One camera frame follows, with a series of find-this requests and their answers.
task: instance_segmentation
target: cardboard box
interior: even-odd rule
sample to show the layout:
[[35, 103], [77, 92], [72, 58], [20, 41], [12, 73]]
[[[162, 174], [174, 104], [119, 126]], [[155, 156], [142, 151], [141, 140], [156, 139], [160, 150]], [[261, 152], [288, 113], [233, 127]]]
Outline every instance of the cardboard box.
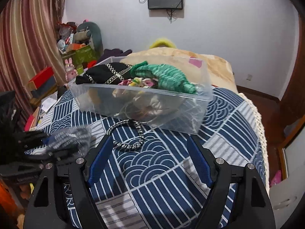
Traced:
[[78, 50], [82, 47], [84, 47], [84, 45], [72, 43], [71, 45], [68, 45], [68, 47], [66, 49], [66, 52], [70, 52], [70, 51], [73, 51], [73, 50]]
[[41, 87], [51, 76], [54, 75], [52, 67], [47, 67], [39, 72], [35, 77], [28, 81], [27, 86], [30, 90], [37, 90]]
[[34, 98], [40, 98], [45, 95], [54, 85], [56, 85], [56, 80], [54, 76], [51, 76], [38, 89], [32, 90], [31, 94]]

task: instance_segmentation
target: plastic bag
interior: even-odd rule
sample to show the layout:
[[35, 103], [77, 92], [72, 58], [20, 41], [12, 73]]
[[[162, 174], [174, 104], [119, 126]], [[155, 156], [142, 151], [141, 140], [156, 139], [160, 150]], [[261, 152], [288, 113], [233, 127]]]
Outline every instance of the plastic bag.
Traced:
[[47, 142], [46, 152], [67, 150], [70, 156], [84, 157], [90, 148], [91, 128], [86, 126], [69, 127], [53, 133]]
[[74, 30], [71, 26], [66, 25], [66, 24], [62, 24], [60, 26], [59, 29], [59, 35], [61, 36], [61, 38], [66, 41], [66, 39], [71, 35], [71, 33], [73, 33]]

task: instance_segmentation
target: pink sticky note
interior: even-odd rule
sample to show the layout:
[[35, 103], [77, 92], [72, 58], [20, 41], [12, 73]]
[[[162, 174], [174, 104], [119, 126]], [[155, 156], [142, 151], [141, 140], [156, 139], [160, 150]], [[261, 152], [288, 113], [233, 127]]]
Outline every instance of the pink sticky note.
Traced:
[[193, 57], [190, 57], [189, 63], [192, 65], [195, 65], [196, 67], [200, 68], [202, 66], [202, 60], [201, 59], [196, 59]]

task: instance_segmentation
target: green yarn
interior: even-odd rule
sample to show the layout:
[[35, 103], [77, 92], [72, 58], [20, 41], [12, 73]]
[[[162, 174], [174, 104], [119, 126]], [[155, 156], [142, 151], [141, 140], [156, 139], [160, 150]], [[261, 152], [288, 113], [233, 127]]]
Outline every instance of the green yarn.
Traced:
[[196, 93], [196, 86], [187, 80], [185, 74], [176, 67], [168, 64], [156, 65], [148, 64], [147, 61], [144, 61], [134, 65], [130, 70], [130, 75], [132, 78], [157, 78], [158, 89], [187, 94]]

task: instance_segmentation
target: black fabric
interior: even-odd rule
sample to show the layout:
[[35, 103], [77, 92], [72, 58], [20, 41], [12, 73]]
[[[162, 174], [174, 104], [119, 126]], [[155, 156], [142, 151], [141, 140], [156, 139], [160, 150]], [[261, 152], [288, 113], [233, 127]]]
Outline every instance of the black fabric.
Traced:
[[104, 54], [100, 56], [98, 59], [98, 63], [102, 62], [103, 60], [109, 58], [109, 57], [121, 57], [121, 56], [127, 56], [132, 53], [132, 50], [127, 50], [126, 52], [123, 52], [121, 49], [115, 48], [112, 50], [105, 49]]
[[57, 100], [63, 96], [63, 94], [67, 91], [66, 86], [60, 86], [57, 88]]
[[[121, 71], [125, 70], [128, 68], [127, 65], [123, 63], [110, 63], [110, 65], [118, 72], [120, 73]], [[89, 76], [92, 77], [92, 79], [97, 83], [97, 84], [104, 84], [106, 81], [109, 80], [114, 74], [110, 71], [110, 69], [104, 65], [96, 65], [88, 69], [83, 76], [77, 76], [75, 79], [76, 84], [91, 84], [92, 82], [89, 79]], [[122, 75], [124, 79], [130, 79], [130, 71], [127, 71], [125, 74]], [[119, 84], [121, 80], [119, 78], [116, 78], [113, 82], [110, 84]]]

